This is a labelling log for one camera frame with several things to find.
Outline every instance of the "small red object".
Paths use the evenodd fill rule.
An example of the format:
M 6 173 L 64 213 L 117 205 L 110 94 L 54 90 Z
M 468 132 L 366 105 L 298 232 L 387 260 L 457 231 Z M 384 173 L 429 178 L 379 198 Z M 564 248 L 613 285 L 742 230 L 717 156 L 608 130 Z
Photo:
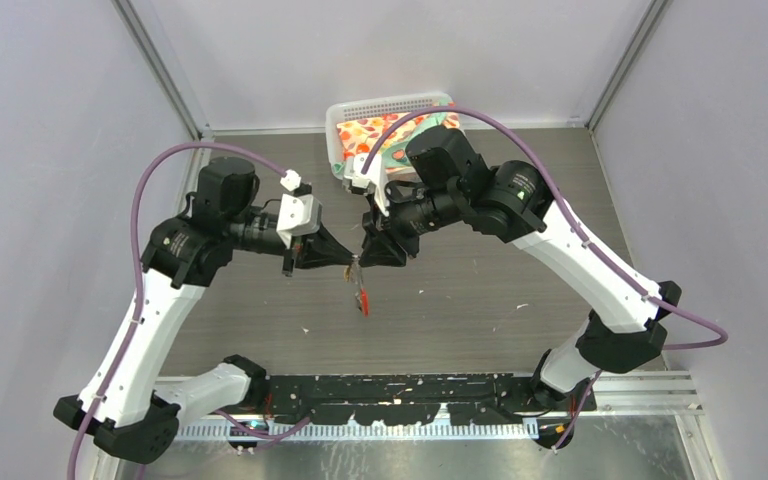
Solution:
M 360 311 L 363 312 L 364 317 L 369 316 L 369 297 L 366 296 L 366 289 L 360 291 Z

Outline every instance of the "white plastic basket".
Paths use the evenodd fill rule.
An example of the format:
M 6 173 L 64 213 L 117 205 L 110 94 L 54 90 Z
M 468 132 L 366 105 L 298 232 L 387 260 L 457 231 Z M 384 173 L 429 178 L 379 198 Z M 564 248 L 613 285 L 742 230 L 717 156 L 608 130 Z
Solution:
M 338 180 L 343 179 L 343 143 L 337 135 L 338 123 L 380 117 L 388 113 L 410 112 L 433 105 L 447 105 L 451 101 L 452 97 L 443 92 L 428 92 L 338 103 L 328 107 L 325 112 L 325 141 L 328 144 L 331 173 Z

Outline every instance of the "metal floor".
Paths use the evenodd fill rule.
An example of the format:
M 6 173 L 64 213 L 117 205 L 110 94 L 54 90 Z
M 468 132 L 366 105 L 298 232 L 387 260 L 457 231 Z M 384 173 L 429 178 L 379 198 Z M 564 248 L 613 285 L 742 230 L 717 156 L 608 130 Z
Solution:
M 134 478 L 132 470 L 118 478 Z M 227 442 L 175 442 L 146 479 L 692 479 L 672 416 L 582 417 L 557 456 L 530 440 L 282 444 L 237 456 Z
M 628 259 L 602 169 L 584 129 L 524 130 L 576 213 Z M 491 131 L 467 133 L 489 165 L 522 159 Z M 313 184 L 323 222 L 360 251 L 366 209 L 332 176 L 322 134 L 249 135 L 218 141 L 245 146 Z M 259 169 L 258 203 L 278 197 Z M 585 320 L 589 306 L 537 260 L 452 225 L 422 237 L 402 269 L 364 271 L 370 316 L 355 307 L 343 269 L 281 275 L 281 259 L 237 252 L 184 323 L 164 375 L 197 375 L 238 353 L 281 374 L 529 372 Z M 649 367 L 658 368 L 660 361 Z

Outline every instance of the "patterned cloth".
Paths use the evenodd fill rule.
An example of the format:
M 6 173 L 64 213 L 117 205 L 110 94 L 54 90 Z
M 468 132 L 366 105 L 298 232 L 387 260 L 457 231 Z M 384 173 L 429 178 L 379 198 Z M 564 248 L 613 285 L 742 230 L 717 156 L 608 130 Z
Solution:
M 347 162 L 359 153 L 366 153 L 375 145 L 378 137 L 390 128 L 396 120 L 408 112 L 391 113 L 383 117 L 363 118 L 337 124 L 337 133 L 343 142 L 343 162 Z M 456 113 L 434 113 L 421 115 L 399 127 L 381 148 L 381 156 L 388 176 L 412 173 L 413 168 L 405 155 L 405 147 L 415 136 L 427 128 L 444 125 L 447 128 L 459 128 L 460 122 Z

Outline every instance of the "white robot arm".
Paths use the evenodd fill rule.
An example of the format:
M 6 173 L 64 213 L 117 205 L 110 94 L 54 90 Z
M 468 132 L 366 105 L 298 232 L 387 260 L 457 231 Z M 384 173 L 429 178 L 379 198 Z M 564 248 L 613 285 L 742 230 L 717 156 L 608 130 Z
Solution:
M 365 156 L 346 170 L 346 187 L 367 195 L 371 207 L 363 218 L 361 266 L 403 266 L 419 253 L 421 235 L 463 221 L 551 268 L 593 310 L 580 331 L 546 352 L 532 377 L 534 398 L 549 408 L 599 370 L 625 373 L 660 354 L 666 330 L 658 320 L 667 312 L 648 297 L 675 305 L 680 289 L 645 278 L 579 221 L 648 297 L 626 284 L 582 244 L 536 168 L 521 161 L 488 168 L 460 130 L 442 126 L 422 132 L 406 150 L 421 182 L 387 182 L 376 159 L 363 174 Z
M 199 172 L 191 213 L 184 211 L 152 231 L 141 258 L 142 315 L 87 430 L 108 454 L 151 463 L 179 427 L 227 405 L 256 407 L 263 402 L 266 371 L 239 355 L 198 377 L 155 389 L 181 324 L 235 249 L 283 257 L 288 276 L 294 269 L 351 264 L 352 253 L 321 225 L 322 207 L 309 185 L 292 185 L 277 215 L 253 205 L 258 187 L 250 162 L 215 159 Z M 135 323 L 135 302 L 136 295 L 87 386 L 55 406 L 54 416 L 73 429 L 78 429 L 105 374 L 121 355 L 126 333 Z

